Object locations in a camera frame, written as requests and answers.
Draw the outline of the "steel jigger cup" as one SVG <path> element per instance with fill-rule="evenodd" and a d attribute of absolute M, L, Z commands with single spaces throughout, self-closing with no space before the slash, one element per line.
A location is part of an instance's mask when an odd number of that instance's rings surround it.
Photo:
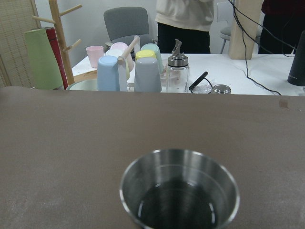
<path fill-rule="evenodd" d="M 224 229 L 240 205 L 232 174 L 186 149 L 155 150 L 134 160 L 122 176 L 120 199 L 142 229 Z"/>

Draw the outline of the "grey plastic cup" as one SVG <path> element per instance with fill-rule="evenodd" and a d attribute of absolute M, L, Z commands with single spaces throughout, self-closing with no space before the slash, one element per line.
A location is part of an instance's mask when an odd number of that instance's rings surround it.
<path fill-rule="evenodd" d="M 136 92 L 160 92 L 162 90 L 156 58 L 144 57 L 136 60 L 134 90 Z"/>

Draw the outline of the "glass dispenser jar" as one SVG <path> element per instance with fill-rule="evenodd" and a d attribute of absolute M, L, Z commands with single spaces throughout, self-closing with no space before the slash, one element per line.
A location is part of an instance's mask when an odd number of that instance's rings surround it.
<path fill-rule="evenodd" d="M 189 59 L 180 52 L 182 42 L 175 39 L 175 47 L 168 58 L 166 68 L 166 91 L 169 93 L 185 93 L 189 83 Z"/>

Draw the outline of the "white cup rack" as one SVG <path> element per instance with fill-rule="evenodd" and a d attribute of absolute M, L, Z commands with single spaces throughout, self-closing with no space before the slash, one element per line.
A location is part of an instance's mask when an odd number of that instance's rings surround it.
<path fill-rule="evenodd" d="M 138 35 L 134 36 L 134 39 L 131 44 L 123 51 L 123 54 L 117 58 L 119 87 L 121 92 L 127 91 L 126 67 L 128 66 L 128 63 L 126 62 L 126 58 L 131 53 L 132 49 L 134 49 L 135 53 L 141 50 L 140 37 Z"/>

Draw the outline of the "blue plastic cup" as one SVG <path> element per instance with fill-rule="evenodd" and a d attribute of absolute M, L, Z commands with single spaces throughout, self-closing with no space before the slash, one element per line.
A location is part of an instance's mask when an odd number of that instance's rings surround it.
<path fill-rule="evenodd" d="M 98 60 L 97 89 L 98 91 L 120 90 L 117 57 L 107 55 Z"/>

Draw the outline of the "yellow plastic cup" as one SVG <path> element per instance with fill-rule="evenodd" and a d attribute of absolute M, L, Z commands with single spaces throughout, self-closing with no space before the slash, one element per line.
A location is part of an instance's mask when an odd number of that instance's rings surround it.
<path fill-rule="evenodd" d="M 140 50 L 135 55 L 135 60 L 139 60 L 141 58 L 155 58 L 156 55 L 153 50 Z"/>

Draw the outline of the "green plastic cup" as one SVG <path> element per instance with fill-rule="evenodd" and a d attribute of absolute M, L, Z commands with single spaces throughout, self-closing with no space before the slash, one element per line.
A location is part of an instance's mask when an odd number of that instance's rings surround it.
<path fill-rule="evenodd" d="M 153 57 L 157 60 L 158 62 L 158 67 L 159 67 L 159 73 L 162 74 L 164 71 L 164 65 L 162 62 L 162 57 L 161 57 L 161 53 L 160 53 L 160 49 L 158 47 L 158 45 L 154 44 L 154 43 L 148 43 L 145 44 L 141 50 L 151 50 L 154 52 Z"/>

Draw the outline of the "metal jar lid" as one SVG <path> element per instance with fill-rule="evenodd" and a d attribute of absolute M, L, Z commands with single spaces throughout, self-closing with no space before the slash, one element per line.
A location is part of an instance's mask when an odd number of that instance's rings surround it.
<path fill-rule="evenodd" d="M 231 88 L 225 84 L 216 84 L 212 87 L 212 94 L 231 94 Z"/>

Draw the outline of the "pink plastic cup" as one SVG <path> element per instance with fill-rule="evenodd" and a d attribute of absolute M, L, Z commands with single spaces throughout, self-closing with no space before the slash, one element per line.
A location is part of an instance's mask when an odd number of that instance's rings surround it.
<path fill-rule="evenodd" d="M 98 60 L 104 55 L 103 46 L 89 46 L 86 52 L 92 68 L 97 68 Z"/>

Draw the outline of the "grey office chair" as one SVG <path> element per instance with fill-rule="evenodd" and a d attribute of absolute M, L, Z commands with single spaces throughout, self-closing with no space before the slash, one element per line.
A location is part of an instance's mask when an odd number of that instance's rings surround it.
<path fill-rule="evenodd" d="M 129 45 L 135 35 L 140 37 L 140 45 L 154 43 L 149 32 L 147 10 L 143 7 L 118 7 L 103 14 L 111 43 L 123 42 Z"/>

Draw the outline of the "wooden coat stand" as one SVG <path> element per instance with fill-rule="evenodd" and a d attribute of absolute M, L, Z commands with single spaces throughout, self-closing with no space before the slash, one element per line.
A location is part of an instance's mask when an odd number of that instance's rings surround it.
<path fill-rule="evenodd" d="M 81 43 L 81 39 L 78 39 L 74 44 L 72 44 L 70 46 L 66 45 L 66 39 L 65 39 L 64 31 L 63 31 L 61 17 L 68 13 L 71 13 L 77 9 L 80 9 L 82 7 L 82 5 L 78 4 L 72 8 L 69 8 L 67 10 L 64 10 L 63 12 L 60 12 L 58 3 L 56 0 L 48 0 L 48 2 L 49 2 L 50 10 L 51 10 L 52 19 L 46 19 L 46 18 L 33 16 L 33 15 L 31 18 L 36 21 L 48 22 L 48 23 L 51 23 L 54 25 L 60 52 L 61 52 L 61 59 L 63 62 L 65 74 L 66 74 L 67 83 L 68 83 L 68 85 L 71 85 L 71 84 L 75 83 L 75 81 L 74 81 L 74 76 L 72 73 L 69 52 Z"/>

